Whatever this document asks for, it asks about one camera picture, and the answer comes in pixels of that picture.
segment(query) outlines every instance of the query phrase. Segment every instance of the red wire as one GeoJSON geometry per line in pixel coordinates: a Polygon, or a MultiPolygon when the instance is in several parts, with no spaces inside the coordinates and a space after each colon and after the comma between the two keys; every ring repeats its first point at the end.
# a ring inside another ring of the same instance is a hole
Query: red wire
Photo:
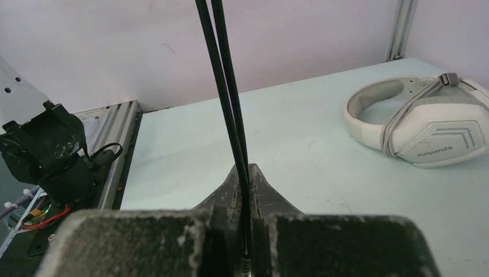
{"type": "Polygon", "coordinates": [[[35,228],[39,228],[39,227],[44,227],[47,223],[50,223],[51,221],[55,220],[55,219],[58,219],[60,218],[61,216],[64,216],[66,215],[69,211],[71,210],[70,207],[68,207],[68,205],[65,205],[65,211],[63,211],[61,214],[57,214],[55,216],[53,216],[52,218],[49,218],[48,220],[46,221],[43,221],[41,223],[38,223],[36,225],[29,225],[29,226],[26,226],[22,223],[21,227],[24,228],[24,229],[35,229],[35,228]]]}

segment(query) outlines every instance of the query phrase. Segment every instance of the black rod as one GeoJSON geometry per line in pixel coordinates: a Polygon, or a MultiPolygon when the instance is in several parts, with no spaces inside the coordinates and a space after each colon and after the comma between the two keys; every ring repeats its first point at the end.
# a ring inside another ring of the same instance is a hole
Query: black rod
{"type": "Polygon", "coordinates": [[[231,142],[232,154],[234,156],[234,162],[236,163],[236,169],[238,171],[238,178],[240,183],[241,195],[243,203],[249,205],[250,192],[248,189],[248,175],[241,153],[241,147],[239,145],[238,133],[234,122],[234,117],[231,111],[230,100],[228,97],[227,86],[224,78],[221,59],[219,57],[219,51],[217,49],[216,38],[214,36],[214,30],[212,29],[212,23],[210,21],[209,10],[205,0],[195,0],[197,9],[204,30],[205,42],[209,51],[210,63],[212,64],[212,70],[214,71],[214,78],[216,79],[217,91],[219,93],[219,100],[221,101],[221,108],[223,109],[224,121],[226,122],[226,128],[231,142]]]}
{"type": "Polygon", "coordinates": [[[232,67],[231,52],[228,41],[228,33],[226,30],[226,21],[224,18],[224,8],[222,0],[211,0],[212,12],[214,13],[214,24],[216,26],[217,41],[223,60],[224,74],[226,76],[229,96],[231,98],[232,113],[234,114],[234,122],[236,131],[238,132],[239,145],[243,154],[246,175],[248,176],[248,150],[246,148],[245,127],[243,126],[243,117],[241,115],[241,105],[239,104],[238,86],[236,85],[236,77],[232,67]]]}

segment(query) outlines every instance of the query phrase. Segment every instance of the white headphones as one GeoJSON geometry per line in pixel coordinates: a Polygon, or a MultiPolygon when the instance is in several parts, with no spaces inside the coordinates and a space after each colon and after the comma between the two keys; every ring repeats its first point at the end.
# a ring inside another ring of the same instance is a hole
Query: white headphones
{"type": "Polygon", "coordinates": [[[343,113],[350,135],[387,156],[415,166],[437,167],[469,160],[486,152],[489,94],[455,73],[439,77],[405,76],[368,85],[353,94],[343,113]],[[414,96],[386,125],[359,120],[373,104],[400,93],[414,96]]]}

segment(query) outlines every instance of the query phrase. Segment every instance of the white table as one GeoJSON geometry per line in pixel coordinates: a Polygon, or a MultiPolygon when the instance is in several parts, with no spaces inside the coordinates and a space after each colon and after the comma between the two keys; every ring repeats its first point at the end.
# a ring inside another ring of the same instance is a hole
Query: white table
{"type": "MultiPolygon", "coordinates": [[[[242,93],[250,163],[305,213],[407,216],[444,276],[488,276],[489,158],[419,169],[355,142],[343,123],[360,87],[442,72],[403,59],[242,93]]],[[[121,209],[193,208],[233,163],[218,99],[145,114],[121,209]]]]}

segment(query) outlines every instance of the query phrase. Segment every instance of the wall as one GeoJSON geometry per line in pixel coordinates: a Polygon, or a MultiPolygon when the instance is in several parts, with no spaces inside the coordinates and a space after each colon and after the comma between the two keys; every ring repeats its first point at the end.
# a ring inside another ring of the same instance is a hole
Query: wall
{"type": "Polygon", "coordinates": [[[489,1],[419,1],[406,56],[489,88],[489,1]]]}
{"type": "MultiPolygon", "coordinates": [[[[224,0],[239,90],[382,62],[396,5],[224,0]]],[[[0,55],[72,112],[132,99],[149,111],[217,97],[193,0],[4,0],[0,41],[0,55]]]]}

